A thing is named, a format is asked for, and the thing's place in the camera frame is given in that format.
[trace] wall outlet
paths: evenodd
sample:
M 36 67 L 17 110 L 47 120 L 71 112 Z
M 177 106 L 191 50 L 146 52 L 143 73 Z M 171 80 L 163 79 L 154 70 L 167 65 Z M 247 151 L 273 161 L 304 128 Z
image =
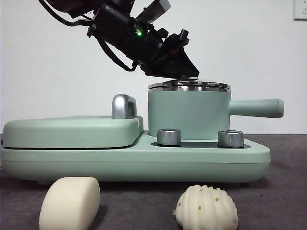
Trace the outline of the wall outlet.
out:
M 307 20 L 307 0 L 294 0 L 294 19 Z

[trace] robotic arm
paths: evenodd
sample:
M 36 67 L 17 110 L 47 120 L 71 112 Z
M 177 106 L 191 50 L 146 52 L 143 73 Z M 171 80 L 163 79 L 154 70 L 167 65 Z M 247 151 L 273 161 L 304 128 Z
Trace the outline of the robotic arm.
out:
M 45 2 L 43 7 L 58 21 L 67 26 L 88 26 L 87 35 L 94 36 L 103 51 L 126 71 L 137 66 L 148 76 L 174 79 L 197 79 L 199 71 L 184 51 L 189 43 L 188 31 L 168 36 L 164 28 L 155 30 L 153 22 L 170 7 L 168 0 L 154 0 L 143 12 L 130 16 L 134 0 L 47 0 L 58 11 L 68 13 L 72 18 L 83 16 L 84 20 L 68 22 L 57 15 Z M 93 11 L 94 17 L 84 14 Z M 133 61 L 126 66 L 109 48 L 107 43 L 123 52 Z

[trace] stainless steel pot lid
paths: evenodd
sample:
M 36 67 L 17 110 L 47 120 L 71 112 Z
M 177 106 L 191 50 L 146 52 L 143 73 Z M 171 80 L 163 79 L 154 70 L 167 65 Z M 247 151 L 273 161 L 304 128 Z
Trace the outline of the stainless steel pot lid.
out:
M 216 82 L 203 81 L 178 81 L 171 80 L 163 83 L 152 84 L 149 87 L 149 92 L 159 91 L 218 91 L 230 92 L 230 85 Z

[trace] white wall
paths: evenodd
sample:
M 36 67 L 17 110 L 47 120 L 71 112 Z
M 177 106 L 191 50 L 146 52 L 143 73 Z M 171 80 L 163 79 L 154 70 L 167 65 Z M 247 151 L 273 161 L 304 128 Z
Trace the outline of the white wall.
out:
M 132 15 L 150 1 L 136 1 Z M 154 25 L 190 31 L 185 50 L 201 80 L 230 84 L 235 100 L 284 100 L 284 118 L 232 117 L 231 128 L 307 133 L 307 22 L 293 21 L 292 0 L 171 4 Z M 58 23 L 37 0 L 1 1 L 1 130 L 15 119 L 110 115 L 117 93 L 136 98 L 148 127 L 147 87 L 165 79 L 123 71 L 86 30 Z

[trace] black cable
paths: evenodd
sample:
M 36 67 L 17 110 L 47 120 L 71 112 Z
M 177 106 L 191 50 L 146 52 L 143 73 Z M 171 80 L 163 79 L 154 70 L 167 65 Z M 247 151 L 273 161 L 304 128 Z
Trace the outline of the black cable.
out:
M 87 21 L 87 20 L 78 20 L 75 22 L 69 22 L 66 21 L 65 19 L 61 18 L 59 15 L 57 15 L 48 5 L 44 0 L 38 0 L 40 4 L 48 11 L 48 13 L 51 14 L 52 17 L 57 19 L 60 23 L 63 23 L 64 25 L 67 26 L 78 26 L 78 25 L 83 25 L 83 26 L 90 26 L 92 24 L 92 21 Z
M 81 15 L 83 18 L 86 18 L 88 20 L 92 20 L 92 18 L 85 16 L 84 14 Z
M 106 53 L 106 55 L 111 58 L 112 61 L 114 61 L 118 66 L 122 67 L 125 71 L 133 72 L 136 69 L 138 63 L 137 61 L 134 61 L 132 64 L 132 68 L 129 68 L 113 53 L 113 51 L 110 49 L 110 47 L 104 40 L 98 39 L 98 43 L 100 44 L 102 50 Z

